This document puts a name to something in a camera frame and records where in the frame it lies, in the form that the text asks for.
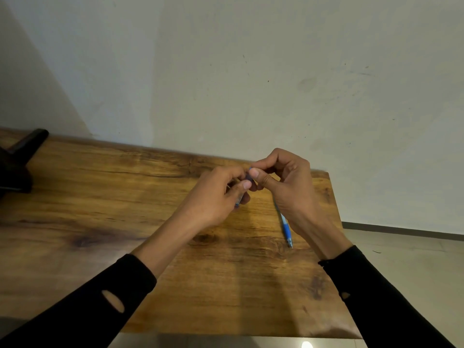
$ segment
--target person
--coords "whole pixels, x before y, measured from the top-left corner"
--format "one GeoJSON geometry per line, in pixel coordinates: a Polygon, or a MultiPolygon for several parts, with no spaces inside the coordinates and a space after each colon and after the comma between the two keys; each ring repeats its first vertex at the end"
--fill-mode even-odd
{"type": "Polygon", "coordinates": [[[257,184],[246,173],[240,166],[203,173],[172,216],[131,254],[5,336],[1,346],[107,347],[182,247],[202,229],[224,221],[241,196],[246,204],[248,191],[263,188],[319,257],[369,348],[453,346],[324,215],[307,160],[274,149],[251,164],[248,173],[257,184]],[[226,192],[232,179],[241,181],[226,192]]]}

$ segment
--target hole in sleeve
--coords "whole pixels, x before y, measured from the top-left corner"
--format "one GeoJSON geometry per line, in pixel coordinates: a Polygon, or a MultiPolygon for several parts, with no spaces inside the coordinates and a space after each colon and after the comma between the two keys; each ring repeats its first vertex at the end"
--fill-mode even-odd
{"type": "Polygon", "coordinates": [[[106,300],[108,300],[113,308],[115,308],[121,314],[124,312],[124,304],[113,293],[111,293],[109,290],[102,290],[101,294],[103,294],[103,296],[106,298],[106,300]]]}

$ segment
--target black long-sleeve shirt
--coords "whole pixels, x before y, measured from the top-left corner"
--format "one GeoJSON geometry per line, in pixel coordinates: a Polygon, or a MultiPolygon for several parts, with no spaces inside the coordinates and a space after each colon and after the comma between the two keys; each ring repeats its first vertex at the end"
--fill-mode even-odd
{"type": "MultiPolygon", "coordinates": [[[[453,347],[356,247],[319,262],[337,287],[369,348],[453,347]]],[[[42,314],[0,340],[0,347],[107,347],[156,285],[151,271],[127,254],[42,314]],[[124,305],[117,311],[107,290],[124,305]]]]}

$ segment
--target wooden tabletop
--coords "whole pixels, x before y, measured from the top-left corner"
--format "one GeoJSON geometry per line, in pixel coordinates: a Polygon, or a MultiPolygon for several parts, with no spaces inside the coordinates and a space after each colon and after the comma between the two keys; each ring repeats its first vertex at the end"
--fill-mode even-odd
{"type": "MultiPolygon", "coordinates": [[[[8,147],[24,132],[0,129],[8,147]]],[[[236,161],[50,137],[28,163],[31,194],[0,200],[0,316],[32,318],[139,245],[201,172],[236,161]]],[[[341,228],[327,172],[319,201],[341,228]]],[[[285,243],[268,191],[183,249],[125,327],[140,332],[356,338],[309,246],[285,243]]]]}

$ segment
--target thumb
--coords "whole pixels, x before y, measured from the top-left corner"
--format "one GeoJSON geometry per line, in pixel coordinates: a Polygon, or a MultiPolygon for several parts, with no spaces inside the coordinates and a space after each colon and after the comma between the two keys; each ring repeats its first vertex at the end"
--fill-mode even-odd
{"type": "Polygon", "coordinates": [[[227,192],[227,198],[233,199],[234,204],[238,204],[243,194],[245,194],[251,186],[252,183],[248,180],[240,181],[227,192]]]}
{"type": "Polygon", "coordinates": [[[262,185],[264,188],[269,189],[271,193],[276,191],[279,182],[273,179],[269,174],[260,170],[256,167],[251,168],[248,171],[248,174],[253,177],[258,184],[262,185]]]}

